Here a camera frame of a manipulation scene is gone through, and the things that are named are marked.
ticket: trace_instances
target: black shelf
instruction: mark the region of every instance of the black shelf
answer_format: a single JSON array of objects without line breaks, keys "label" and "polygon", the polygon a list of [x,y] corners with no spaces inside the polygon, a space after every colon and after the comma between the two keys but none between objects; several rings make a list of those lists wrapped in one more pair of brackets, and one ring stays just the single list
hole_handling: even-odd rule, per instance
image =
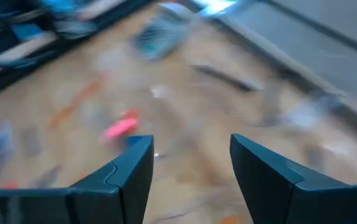
[{"label": "black shelf", "polygon": [[39,67],[45,65],[46,63],[57,59],[64,53],[73,49],[74,47],[86,42],[88,39],[91,39],[93,36],[114,25],[114,23],[124,19],[133,12],[147,6],[151,2],[152,0],[126,0],[92,20],[94,21],[94,23],[96,23],[98,27],[98,30],[94,34],[77,40],[55,40],[27,56],[33,57],[35,55],[38,55],[39,52],[54,51],[54,53],[50,57],[43,58],[38,63],[30,67],[0,70],[0,91],[5,89],[9,85],[12,85],[16,81],[30,75],[32,72],[37,70]]}]

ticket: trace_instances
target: orange stick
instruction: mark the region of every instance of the orange stick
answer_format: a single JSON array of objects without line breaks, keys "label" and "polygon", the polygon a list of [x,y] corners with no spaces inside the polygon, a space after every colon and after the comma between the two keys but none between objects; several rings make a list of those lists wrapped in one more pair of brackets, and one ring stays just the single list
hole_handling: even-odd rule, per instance
[{"label": "orange stick", "polygon": [[221,224],[239,224],[240,217],[237,215],[231,215],[228,217],[223,217],[220,221]]},{"label": "orange stick", "polygon": [[84,100],[88,99],[100,89],[102,80],[102,76],[98,77],[96,80],[90,82],[84,89],[80,90],[76,95],[74,95],[72,97],[72,101],[50,119],[49,126],[51,128],[56,128],[61,122],[65,121]]}]

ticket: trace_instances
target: blue object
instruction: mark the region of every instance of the blue object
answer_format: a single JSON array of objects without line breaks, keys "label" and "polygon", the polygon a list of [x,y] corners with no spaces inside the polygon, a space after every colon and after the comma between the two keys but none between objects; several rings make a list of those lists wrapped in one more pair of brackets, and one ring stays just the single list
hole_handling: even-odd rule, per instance
[{"label": "blue object", "polygon": [[66,14],[78,9],[76,3],[70,0],[40,0],[42,4],[49,7],[52,12],[57,14]]},{"label": "blue object", "polygon": [[17,24],[11,25],[11,27],[19,40],[29,40],[43,33],[42,29],[36,24]]}]

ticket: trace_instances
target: pink object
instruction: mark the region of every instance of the pink object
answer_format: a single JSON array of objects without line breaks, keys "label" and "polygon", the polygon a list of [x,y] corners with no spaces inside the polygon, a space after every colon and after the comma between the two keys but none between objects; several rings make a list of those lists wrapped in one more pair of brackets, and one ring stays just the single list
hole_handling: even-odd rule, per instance
[{"label": "pink object", "polygon": [[137,126],[138,120],[135,118],[121,119],[102,133],[102,139],[116,139],[122,134],[126,134],[136,129]]},{"label": "pink object", "polygon": [[1,186],[1,189],[18,189],[19,186],[15,182],[8,182],[7,184]]}]

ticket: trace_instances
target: floor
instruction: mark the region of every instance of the floor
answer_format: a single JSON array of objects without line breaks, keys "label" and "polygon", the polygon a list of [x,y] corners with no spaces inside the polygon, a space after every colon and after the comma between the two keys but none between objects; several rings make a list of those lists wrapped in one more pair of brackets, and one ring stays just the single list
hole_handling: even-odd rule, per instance
[{"label": "floor", "polygon": [[[135,134],[155,135],[155,152],[167,155],[156,159],[144,223],[251,223],[231,167],[231,133],[357,184],[357,134],[345,124],[325,114],[301,130],[259,125],[265,91],[237,91],[190,66],[207,63],[269,90],[275,71],[218,27],[199,24],[166,58],[143,60],[130,38],[155,10],[130,16],[0,93],[0,133],[9,133],[11,150],[0,188],[66,187],[98,169],[118,154],[100,134],[132,108],[140,112]],[[281,112],[305,98],[283,84]]]}]

